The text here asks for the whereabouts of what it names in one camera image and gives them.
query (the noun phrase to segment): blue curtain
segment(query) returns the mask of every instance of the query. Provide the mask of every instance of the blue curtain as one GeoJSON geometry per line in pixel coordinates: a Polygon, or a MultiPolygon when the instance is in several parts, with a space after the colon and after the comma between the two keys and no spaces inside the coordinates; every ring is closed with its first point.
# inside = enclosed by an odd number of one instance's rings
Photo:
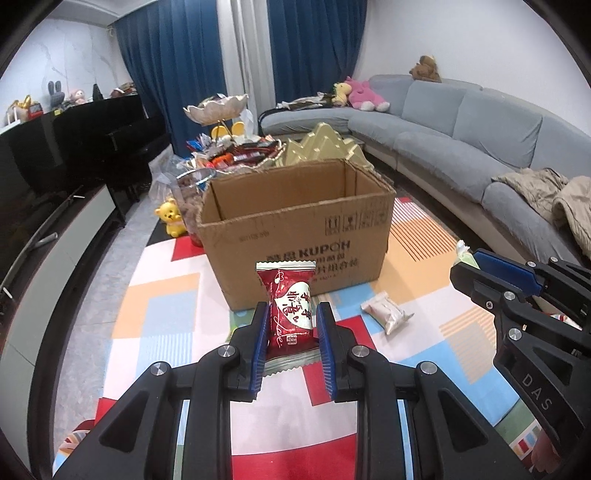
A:
{"type": "Polygon", "coordinates": [[[183,107],[226,93],[216,0],[158,0],[115,23],[119,47],[148,116],[161,112],[177,155],[205,130],[183,107]]]}
{"type": "Polygon", "coordinates": [[[290,102],[352,75],[367,0],[267,0],[277,102],[290,102]]]}

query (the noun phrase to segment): gray sofa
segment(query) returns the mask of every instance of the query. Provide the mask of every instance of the gray sofa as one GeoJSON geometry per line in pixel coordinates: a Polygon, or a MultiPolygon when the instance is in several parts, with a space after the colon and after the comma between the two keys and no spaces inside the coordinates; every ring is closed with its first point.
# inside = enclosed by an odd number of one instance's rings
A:
{"type": "Polygon", "coordinates": [[[591,177],[591,137],[538,106],[471,83],[376,75],[370,85],[390,102],[389,112],[277,112],[261,128],[303,134],[327,122],[365,141],[366,152],[445,205],[497,253],[521,262],[558,257],[581,263],[569,232],[553,228],[491,177],[523,167],[591,177]]]}

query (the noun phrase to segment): white curtain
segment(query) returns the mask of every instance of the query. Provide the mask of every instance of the white curtain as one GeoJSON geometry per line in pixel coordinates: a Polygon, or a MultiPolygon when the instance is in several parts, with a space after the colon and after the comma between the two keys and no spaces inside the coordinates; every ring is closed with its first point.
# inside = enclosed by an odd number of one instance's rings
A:
{"type": "Polygon", "coordinates": [[[217,0],[217,18],[228,94],[247,93],[256,121],[275,107],[267,0],[217,0]]]}

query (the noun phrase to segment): blue gripper pad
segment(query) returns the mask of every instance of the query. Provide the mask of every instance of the blue gripper pad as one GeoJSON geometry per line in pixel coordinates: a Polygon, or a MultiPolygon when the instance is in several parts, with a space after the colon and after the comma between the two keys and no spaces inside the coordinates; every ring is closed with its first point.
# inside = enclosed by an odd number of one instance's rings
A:
{"type": "Polygon", "coordinates": [[[269,307],[265,312],[265,318],[261,325],[258,338],[256,340],[254,355],[252,356],[251,365],[251,383],[249,389],[251,393],[256,394],[260,392],[262,385],[262,375],[265,370],[265,360],[267,358],[267,343],[269,333],[269,307]]]}
{"type": "Polygon", "coordinates": [[[324,322],[324,315],[321,308],[316,309],[316,329],[318,331],[318,341],[320,348],[320,358],[322,359],[322,371],[324,373],[324,384],[330,395],[330,399],[336,397],[336,366],[330,345],[330,335],[327,325],[324,322]]]}
{"type": "Polygon", "coordinates": [[[542,285],[530,270],[482,251],[476,251],[473,256],[482,271],[520,288],[526,297],[539,296],[542,292],[542,285]]]}

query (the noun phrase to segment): yellow bear figurine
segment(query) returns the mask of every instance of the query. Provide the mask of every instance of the yellow bear figurine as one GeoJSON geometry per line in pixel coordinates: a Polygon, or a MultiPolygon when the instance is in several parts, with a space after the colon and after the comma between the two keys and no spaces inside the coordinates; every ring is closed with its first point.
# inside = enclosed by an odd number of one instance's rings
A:
{"type": "Polygon", "coordinates": [[[171,237],[177,238],[187,231],[183,218],[178,211],[177,202],[174,199],[168,199],[160,205],[160,208],[156,208],[154,213],[166,223],[166,233],[171,237]]]}

